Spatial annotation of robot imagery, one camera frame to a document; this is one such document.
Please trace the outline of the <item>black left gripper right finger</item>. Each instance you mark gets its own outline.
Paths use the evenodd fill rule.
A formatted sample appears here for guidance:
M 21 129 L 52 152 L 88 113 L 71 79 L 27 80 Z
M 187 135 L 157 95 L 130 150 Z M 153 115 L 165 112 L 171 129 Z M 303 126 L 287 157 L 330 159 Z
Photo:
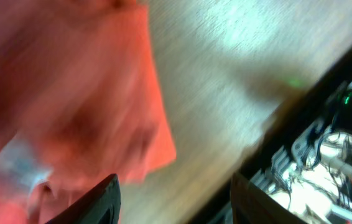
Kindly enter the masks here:
M 305 224 L 239 173 L 231 179 L 234 224 Z

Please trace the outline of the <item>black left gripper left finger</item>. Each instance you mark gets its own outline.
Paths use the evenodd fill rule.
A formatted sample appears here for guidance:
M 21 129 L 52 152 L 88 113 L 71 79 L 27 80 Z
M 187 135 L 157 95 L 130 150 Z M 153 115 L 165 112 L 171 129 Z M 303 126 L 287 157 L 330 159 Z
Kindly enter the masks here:
M 118 224 L 121 191 L 111 174 L 47 224 Z

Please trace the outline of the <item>orange printed t-shirt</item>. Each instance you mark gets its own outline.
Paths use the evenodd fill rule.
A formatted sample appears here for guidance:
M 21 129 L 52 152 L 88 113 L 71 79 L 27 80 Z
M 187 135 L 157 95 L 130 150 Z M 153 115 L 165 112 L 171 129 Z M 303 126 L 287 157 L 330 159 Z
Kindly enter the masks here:
M 145 4 L 0 0 L 0 223 L 45 223 L 176 156 Z

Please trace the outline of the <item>cluttered equipment below table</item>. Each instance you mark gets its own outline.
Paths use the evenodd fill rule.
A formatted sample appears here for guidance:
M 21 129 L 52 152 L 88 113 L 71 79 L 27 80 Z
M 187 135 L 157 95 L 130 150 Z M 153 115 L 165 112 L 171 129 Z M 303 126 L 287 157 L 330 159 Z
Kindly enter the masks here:
M 305 223 L 352 223 L 352 69 L 236 173 Z M 230 187 L 193 218 L 233 223 Z

